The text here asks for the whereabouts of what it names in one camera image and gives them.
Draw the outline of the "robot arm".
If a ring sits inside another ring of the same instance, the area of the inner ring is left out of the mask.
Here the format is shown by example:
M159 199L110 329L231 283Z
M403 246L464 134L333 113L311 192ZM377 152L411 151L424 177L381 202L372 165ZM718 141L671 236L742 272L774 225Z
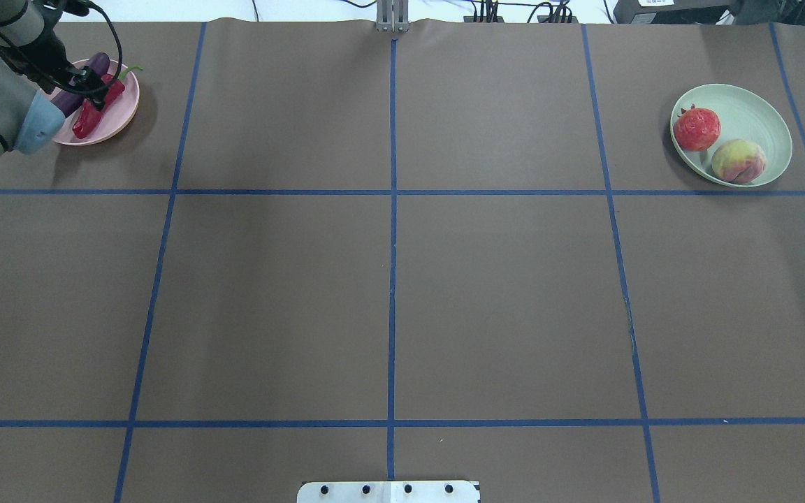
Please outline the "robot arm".
M101 12L93 1L0 1L0 157L31 155L48 144L65 116L49 96L56 89L106 105L109 84L100 71L78 68L55 34L64 13Z

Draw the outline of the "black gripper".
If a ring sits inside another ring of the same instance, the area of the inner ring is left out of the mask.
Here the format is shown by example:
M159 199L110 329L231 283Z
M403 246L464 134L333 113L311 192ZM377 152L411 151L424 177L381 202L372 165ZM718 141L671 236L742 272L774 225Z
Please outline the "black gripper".
M93 109L102 111L108 104L110 90L105 78L110 69L109 58L99 53L89 58L86 66L74 66L54 32L55 22L43 14L15 17L4 25L4 58L45 92L52 94L60 89L81 96Z

